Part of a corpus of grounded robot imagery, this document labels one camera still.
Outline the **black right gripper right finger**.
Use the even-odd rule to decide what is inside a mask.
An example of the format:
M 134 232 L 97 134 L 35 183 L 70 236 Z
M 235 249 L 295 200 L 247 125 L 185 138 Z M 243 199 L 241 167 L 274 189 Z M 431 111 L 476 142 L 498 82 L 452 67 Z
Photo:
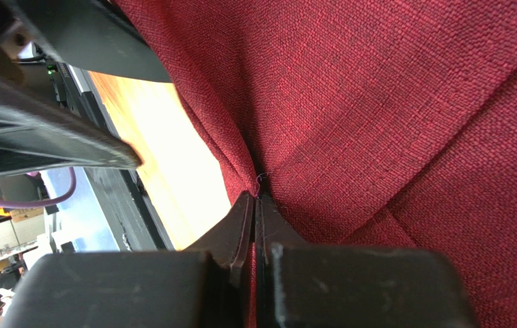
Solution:
M 458 272 L 425 249 L 309 243 L 256 201 L 258 327 L 477 327 Z

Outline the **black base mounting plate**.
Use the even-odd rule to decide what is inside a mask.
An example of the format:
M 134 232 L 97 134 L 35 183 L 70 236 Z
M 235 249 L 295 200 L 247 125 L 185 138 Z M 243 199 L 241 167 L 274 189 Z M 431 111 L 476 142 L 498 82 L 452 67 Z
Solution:
M 70 101 L 82 118 L 117 137 L 119 133 L 88 71 L 65 63 L 59 67 L 70 88 Z M 69 220 L 92 231 L 91 236 L 79 239 L 79 249 L 175 249 L 136 170 L 82 167 L 75 172 L 77 189 L 66 201 L 69 208 L 65 212 L 72 215 L 84 208 L 95 216 Z

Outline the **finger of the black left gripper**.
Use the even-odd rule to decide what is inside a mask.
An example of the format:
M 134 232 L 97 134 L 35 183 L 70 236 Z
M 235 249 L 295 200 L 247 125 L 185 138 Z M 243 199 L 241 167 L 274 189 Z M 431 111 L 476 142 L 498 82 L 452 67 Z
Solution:
M 170 82 L 167 70 L 112 1 L 8 1 L 49 57 L 84 70 Z
M 131 146 L 0 77 L 0 177 L 58 167 L 135 169 Z

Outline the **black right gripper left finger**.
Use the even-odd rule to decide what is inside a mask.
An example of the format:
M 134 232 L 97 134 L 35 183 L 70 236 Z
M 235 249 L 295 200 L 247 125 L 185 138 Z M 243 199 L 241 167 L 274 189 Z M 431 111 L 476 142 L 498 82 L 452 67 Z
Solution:
M 246 327 L 254 197 L 182 251 L 41 257 L 17 285 L 2 327 Z

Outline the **dark red cloth napkin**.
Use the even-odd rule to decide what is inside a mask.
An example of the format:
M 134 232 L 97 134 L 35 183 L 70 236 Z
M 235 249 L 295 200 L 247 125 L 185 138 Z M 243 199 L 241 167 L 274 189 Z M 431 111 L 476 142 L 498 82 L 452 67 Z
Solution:
M 219 162 L 311 242 L 421 247 L 517 327 L 517 1 L 119 1 Z

